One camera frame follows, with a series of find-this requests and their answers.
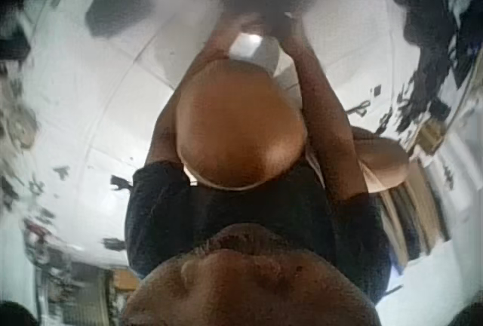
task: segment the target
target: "chin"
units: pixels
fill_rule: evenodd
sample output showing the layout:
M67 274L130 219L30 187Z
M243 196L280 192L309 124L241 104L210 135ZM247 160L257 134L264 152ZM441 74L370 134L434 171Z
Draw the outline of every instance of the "chin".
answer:
M229 226L157 267L126 324L379 325L374 305L316 254L254 224Z

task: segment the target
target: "man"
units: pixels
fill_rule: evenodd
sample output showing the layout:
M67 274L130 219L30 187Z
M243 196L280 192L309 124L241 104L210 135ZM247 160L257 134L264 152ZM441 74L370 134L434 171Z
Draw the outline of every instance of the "man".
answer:
M182 94L207 85L210 74L227 83L243 78L228 53L254 20L222 17L156 122L146 167L134 175L126 218L130 265L144 280L129 299L125 324L380 324L374 304L389 278L388 241L355 135L299 20L291 20L278 39L297 69L316 164L302 159L288 171L281 166L282 175L262 174L262 184L254 177L256 186L237 192L190 186L183 172L179 154L204 137L177 137L186 132L176 116ZM290 126L298 131L297 121ZM292 156L298 144L284 140L280 151ZM233 165L232 172L243 171L241 166Z

